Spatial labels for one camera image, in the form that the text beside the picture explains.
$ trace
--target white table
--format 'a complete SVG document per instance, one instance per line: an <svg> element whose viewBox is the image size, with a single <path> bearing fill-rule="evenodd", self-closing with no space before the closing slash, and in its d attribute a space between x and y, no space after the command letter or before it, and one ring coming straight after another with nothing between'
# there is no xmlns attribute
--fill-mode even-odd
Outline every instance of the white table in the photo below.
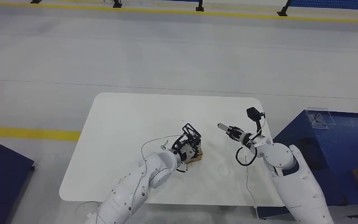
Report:
<svg viewBox="0 0 358 224"><path fill-rule="evenodd" d="M60 187L68 201L103 201L118 180L142 159L148 140L182 134L190 123L202 135L202 160L175 172L147 203L252 206L246 189L246 168L235 160L240 144L217 127L235 125L255 133L246 109L262 110L253 98L145 94L99 94L93 102L81 137ZM267 126L263 135L271 136ZM171 146L176 138L169 139ZM152 142L144 154L161 150ZM249 188L258 206L283 206L262 159L249 166Z"/></svg>

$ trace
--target transparent container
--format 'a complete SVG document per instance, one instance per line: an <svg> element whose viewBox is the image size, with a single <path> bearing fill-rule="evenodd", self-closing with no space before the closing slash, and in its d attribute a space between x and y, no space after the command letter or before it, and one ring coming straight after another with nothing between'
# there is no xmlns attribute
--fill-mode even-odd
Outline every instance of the transparent container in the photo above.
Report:
<svg viewBox="0 0 358 224"><path fill-rule="evenodd" d="M327 108L307 108L306 113L312 128L330 129L336 125Z"/></svg>

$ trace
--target floor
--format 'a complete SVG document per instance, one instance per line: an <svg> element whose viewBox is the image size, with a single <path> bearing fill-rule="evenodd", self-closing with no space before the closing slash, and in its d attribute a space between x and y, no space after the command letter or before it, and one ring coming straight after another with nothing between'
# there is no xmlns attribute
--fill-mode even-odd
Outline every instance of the floor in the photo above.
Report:
<svg viewBox="0 0 358 224"><path fill-rule="evenodd" d="M97 94L135 92L254 97L275 136L310 106L358 112L357 28L0 7L0 126L81 130ZM12 224L82 223L95 209L87 204L75 213L79 203L58 196L75 142L0 139L0 144L37 167ZM254 217L251 208L145 205L132 223L293 223Z"/></svg>

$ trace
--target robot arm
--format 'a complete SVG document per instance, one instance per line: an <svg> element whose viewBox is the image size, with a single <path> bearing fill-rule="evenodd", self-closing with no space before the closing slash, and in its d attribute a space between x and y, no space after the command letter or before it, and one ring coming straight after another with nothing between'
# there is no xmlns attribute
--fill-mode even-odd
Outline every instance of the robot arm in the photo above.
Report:
<svg viewBox="0 0 358 224"><path fill-rule="evenodd" d="M165 183L181 164L180 157L169 150L153 153L145 159L147 172L142 161L136 170L120 179L86 224L125 223L148 199L150 189Z"/></svg>
<svg viewBox="0 0 358 224"><path fill-rule="evenodd" d="M120 179L97 212L89 216L86 224L123 224L148 199L151 188L164 184L182 164L198 155L201 135L190 125L183 127L184 134L172 148L153 153L138 167Z"/></svg>
<svg viewBox="0 0 358 224"><path fill-rule="evenodd" d="M282 202L298 222L333 224L321 187L298 148L294 145L287 147L281 143L273 143L269 138L262 136L259 120L265 114L259 113L255 108L248 109L247 114L257 124L255 135L245 133L238 127L227 127L223 124L218 124L218 127L224 130L231 139L249 148L250 152L255 154L254 159L263 158ZM289 170L296 163L299 165L296 172L287 176L277 174L277 168Z"/></svg>

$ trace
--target white wire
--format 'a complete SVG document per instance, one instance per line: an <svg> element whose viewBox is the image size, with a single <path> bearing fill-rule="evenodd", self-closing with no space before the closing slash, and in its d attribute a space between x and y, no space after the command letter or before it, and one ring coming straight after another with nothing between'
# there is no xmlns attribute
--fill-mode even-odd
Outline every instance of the white wire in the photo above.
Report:
<svg viewBox="0 0 358 224"><path fill-rule="evenodd" d="M253 197L253 195L252 195L250 189L248 188L248 166L246 166L246 189L247 189L247 191L250 193L251 198L252 198L252 200L253 200L253 207L254 207L254 209L255 209L255 211L256 211L256 217L257 217L257 219L260 219L260 218L258 217L258 213L257 213L256 200L255 200L255 198Z"/></svg>
<svg viewBox="0 0 358 224"><path fill-rule="evenodd" d="M178 134L178 135L175 135L175 136L165 136L165 137L163 137L163 138L156 138L156 139L147 141L147 142L145 142L145 143L142 145L142 147L141 147L141 149L140 149L140 153L142 154L142 158L143 158L144 163L145 163L145 172L144 172L144 174L140 177L139 182L138 182L138 185L136 186L136 188L135 188L135 190L134 190L133 197L132 197L132 202L130 203L130 204L131 204L131 205L130 205L130 214L129 214L129 218L128 218L128 223L127 223L127 224L130 223L130 218L132 217L132 210L133 210L133 204L134 204L134 196L135 196L135 193L136 193L136 191L137 191L137 189L138 189L138 187L139 187L139 185L140 185L140 182L141 182L142 178L146 175L147 169L148 169L147 160L145 159L144 154L143 154L143 147L144 147L146 144L148 144L149 142L154 142L154 141L161 140L161 139L165 139L165 138L179 137L179 136L186 136L186 134Z"/></svg>
<svg viewBox="0 0 358 224"><path fill-rule="evenodd" d="M82 205L84 205L84 204L88 204L88 203L93 203L93 202L97 203L98 208L100 207L100 203L97 202L97 201L95 201L95 200L91 200L91 201L89 201L89 202L83 202L83 203L79 204L79 205L76 207L76 209L74 210L74 214L77 216L77 210L78 210L78 208L79 208L80 206L82 206ZM96 212L96 224L97 224L97 219L98 219L98 208L97 208L97 212Z"/></svg>
<svg viewBox="0 0 358 224"><path fill-rule="evenodd" d="M258 130L255 134L251 135L252 138L249 140L248 143L251 143L251 142L254 140L254 137L255 137L257 134L259 134L260 131L262 131L262 129L264 128L265 124L266 124L266 118L264 118L264 120L263 120L263 126L261 127L261 129Z"/></svg>

